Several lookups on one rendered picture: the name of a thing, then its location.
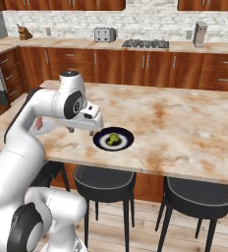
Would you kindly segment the wooden wall cupboard run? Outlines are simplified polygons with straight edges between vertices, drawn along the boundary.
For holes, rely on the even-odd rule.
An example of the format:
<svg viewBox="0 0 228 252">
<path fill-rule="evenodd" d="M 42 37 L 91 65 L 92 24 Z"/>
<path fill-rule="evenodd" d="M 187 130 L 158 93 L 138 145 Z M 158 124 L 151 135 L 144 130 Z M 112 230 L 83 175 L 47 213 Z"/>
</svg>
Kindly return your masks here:
<svg viewBox="0 0 228 252">
<path fill-rule="evenodd" d="M 228 0 L 178 0 L 177 10 L 228 12 Z"/>
<path fill-rule="evenodd" d="M 126 0 L 0 0 L 0 11 L 123 11 Z"/>
</svg>

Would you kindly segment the wooden base cupboard run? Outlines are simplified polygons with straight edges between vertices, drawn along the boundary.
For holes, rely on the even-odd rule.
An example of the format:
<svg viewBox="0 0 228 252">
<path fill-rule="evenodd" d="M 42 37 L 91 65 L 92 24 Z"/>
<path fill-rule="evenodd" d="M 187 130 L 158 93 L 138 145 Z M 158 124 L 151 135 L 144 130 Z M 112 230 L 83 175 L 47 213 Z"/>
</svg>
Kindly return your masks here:
<svg viewBox="0 0 228 252">
<path fill-rule="evenodd" d="M 228 54 L 22 47 L 27 88 L 78 71 L 87 83 L 228 92 Z"/>
</svg>

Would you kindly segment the grey coffee machine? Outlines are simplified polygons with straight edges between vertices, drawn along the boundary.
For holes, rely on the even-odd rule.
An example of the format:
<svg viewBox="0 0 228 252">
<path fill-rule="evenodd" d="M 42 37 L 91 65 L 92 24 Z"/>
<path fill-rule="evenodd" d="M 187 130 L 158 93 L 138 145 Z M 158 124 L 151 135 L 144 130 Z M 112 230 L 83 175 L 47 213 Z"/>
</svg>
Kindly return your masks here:
<svg viewBox="0 0 228 252">
<path fill-rule="evenodd" d="M 207 24 L 205 22 L 196 22 L 195 33 L 193 38 L 193 44 L 195 47 L 203 47 L 206 30 L 207 30 Z"/>
</svg>

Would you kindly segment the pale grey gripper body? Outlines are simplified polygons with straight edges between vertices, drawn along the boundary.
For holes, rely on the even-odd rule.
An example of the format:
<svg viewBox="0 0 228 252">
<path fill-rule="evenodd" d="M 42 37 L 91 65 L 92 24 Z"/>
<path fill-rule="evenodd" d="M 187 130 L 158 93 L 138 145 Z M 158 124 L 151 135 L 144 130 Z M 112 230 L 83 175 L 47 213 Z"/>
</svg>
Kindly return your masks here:
<svg viewBox="0 0 228 252">
<path fill-rule="evenodd" d="M 93 119 L 74 118 L 74 119 L 56 119 L 56 124 L 66 128 L 82 129 L 87 131 L 98 131 L 103 128 L 103 118 L 101 113 L 98 113 Z"/>
</svg>

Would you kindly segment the white plate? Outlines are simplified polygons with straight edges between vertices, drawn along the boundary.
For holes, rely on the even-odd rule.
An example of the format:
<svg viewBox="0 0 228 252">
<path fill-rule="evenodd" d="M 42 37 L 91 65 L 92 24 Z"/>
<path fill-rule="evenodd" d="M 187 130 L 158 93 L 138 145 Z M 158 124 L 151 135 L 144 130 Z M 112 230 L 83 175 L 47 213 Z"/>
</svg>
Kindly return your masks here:
<svg viewBox="0 0 228 252">
<path fill-rule="evenodd" d="M 29 132 L 32 135 L 39 136 L 50 133 L 56 127 L 56 122 L 50 117 L 42 117 L 42 127 L 37 130 L 35 124 L 32 124 L 29 128 Z"/>
</svg>

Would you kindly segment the green broccoli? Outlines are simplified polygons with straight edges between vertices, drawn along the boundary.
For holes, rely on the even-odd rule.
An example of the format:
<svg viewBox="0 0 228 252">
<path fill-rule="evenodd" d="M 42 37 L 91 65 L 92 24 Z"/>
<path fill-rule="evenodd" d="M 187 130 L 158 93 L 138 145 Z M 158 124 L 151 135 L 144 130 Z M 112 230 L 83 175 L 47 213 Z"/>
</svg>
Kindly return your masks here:
<svg viewBox="0 0 228 252">
<path fill-rule="evenodd" d="M 120 140 L 120 137 L 117 133 L 111 133 L 109 140 L 107 141 L 108 146 L 112 146 L 114 143 L 117 143 Z"/>
</svg>

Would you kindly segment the wooden knife block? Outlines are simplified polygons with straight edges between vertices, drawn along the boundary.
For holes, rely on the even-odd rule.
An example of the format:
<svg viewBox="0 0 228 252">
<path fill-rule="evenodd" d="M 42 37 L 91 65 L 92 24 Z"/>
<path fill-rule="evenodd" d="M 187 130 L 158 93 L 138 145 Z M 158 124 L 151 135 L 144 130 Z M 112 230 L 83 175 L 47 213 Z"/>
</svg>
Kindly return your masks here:
<svg viewBox="0 0 228 252">
<path fill-rule="evenodd" d="M 17 25 L 17 27 L 18 27 L 18 33 L 20 34 L 20 40 L 28 40 L 32 38 L 32 34 L 26 27 L 20 25 Z"/>
</svg>

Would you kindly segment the wooden island cabinet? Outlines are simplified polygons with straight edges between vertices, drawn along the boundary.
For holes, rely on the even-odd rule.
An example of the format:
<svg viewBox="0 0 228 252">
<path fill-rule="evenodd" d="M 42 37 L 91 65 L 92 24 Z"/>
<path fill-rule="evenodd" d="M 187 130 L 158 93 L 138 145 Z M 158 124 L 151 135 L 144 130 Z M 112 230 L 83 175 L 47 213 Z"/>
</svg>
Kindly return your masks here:
<svg viewBox="0 0 228 252">
<path fill-rule="evenodd" d="M 76 185 L 73 173 L 76 165 L 73 163 L 65 163 L 67 179 L 71 189 L 75 189 Z M 159 175 L 151 175 L 138 173 L 135 187 L 135 198 L 143 201 L 160 203 L 163 196 L 163 177 Z"/>
</svg>

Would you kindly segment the silver toaster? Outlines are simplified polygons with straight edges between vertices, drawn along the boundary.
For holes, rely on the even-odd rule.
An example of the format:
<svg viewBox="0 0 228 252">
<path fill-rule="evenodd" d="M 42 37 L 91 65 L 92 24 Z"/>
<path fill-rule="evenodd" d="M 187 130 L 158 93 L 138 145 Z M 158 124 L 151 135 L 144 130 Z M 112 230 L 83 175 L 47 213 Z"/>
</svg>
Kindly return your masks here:
<svg viewBox="0 0 228 252">
<path fill-rule="evenodd" d="M 113 42 L 117 38 L 117 33 L 114 28 L 95 28 L 94 41 L 95 42 Z"/>
</svg>

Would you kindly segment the wooden drawer run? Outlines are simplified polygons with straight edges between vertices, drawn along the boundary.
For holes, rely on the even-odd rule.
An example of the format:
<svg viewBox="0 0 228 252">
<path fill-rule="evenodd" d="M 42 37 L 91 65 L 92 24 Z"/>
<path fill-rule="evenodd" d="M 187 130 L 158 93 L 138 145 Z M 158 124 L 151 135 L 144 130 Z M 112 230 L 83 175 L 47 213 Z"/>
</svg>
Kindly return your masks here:
<svg viewBox="0 0 228 252">
<path fill-rule="evenodd" d="M 0 54 L 0 67 L 7 88 L 8 105 L 0 104 L 0 115 L 11 107 L 11 103 L 25 91 L 25 76 L 20 59 L 19 48 L 13 48 Z"/>
</svg>

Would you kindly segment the black round stool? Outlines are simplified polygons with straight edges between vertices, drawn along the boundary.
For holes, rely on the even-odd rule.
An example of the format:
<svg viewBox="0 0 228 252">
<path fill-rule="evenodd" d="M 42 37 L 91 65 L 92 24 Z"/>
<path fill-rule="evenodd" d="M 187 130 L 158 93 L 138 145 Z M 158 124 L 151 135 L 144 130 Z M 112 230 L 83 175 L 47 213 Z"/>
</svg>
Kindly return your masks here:
<svg viewBox="0 0 228 252">
<path fill-rule="evenodd" d="M 56 178 L 58 173 L 61 173 L 65 188 L 67 191 L 70 190 L 67 174 L 65 171 L 64 164 L 58 161 L 46 160 L 40 172 L 37 174 L 31 187 L 50 187 L 50 183 Z"/>
<path fill-rule="evenodd" d="M 131 171 L 78 165 L 73 174 L 77 191 L 86 199 L 85 244 L 88 243 L 89 202 L 95 203 L 98 220 L 99 203 L 123 202 L 126 252 L 130 252 L 129 216 L 135 226 L 134 191 L 137 174 Z"/>
<path fill-rule="evenodd" d="M 172 211 L 198 219 L 195 237 L 199 236 L 203 220 L 210 220 L 204 252 L 210 252 L 217 221 L 228 214 L 228 185 L 165 176 L 163 197 L 155 229 L 159 228 L 166 210 L 157 252 L 161 252 Z"/>
</svg>

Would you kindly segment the black gas hob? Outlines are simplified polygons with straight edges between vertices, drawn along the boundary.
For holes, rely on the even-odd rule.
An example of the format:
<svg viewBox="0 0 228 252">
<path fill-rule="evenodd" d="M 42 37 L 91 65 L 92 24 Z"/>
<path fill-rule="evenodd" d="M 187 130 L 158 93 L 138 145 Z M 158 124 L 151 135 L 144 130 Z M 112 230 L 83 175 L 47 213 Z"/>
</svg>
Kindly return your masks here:
<svg viewBox="0 0 228 252">
<path fill-rule="evenodd" d="M 169 42 L 165 39 L 158 40 L 141 40 L 141 39 L 129 39 L 123 43 L 123 47 L 133 48 L 168 48 Z"/>
</svg>

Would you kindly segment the dark blue plate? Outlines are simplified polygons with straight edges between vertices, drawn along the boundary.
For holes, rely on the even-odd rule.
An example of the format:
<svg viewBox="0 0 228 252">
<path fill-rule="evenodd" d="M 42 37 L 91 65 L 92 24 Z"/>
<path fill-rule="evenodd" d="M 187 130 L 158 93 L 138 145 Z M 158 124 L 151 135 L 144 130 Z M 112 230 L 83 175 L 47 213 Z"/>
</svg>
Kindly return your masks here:
<svg viewBox="0 0 228 252">
<path fill-rule="evenodd" d="M 107 145 L 109 136 L 111 133 L 117 133 L 120 137 L 120 140 L 117 143 L 114 143 L 112 146 Z M 108 152 L 119 152 L 128 148 L 134 142 L 134 135 L 127 129 L 121 127 L 107 127 L 102 129 L 100 132 L 97 132 L 93 136 L 94 144 Z"/>
</svg>

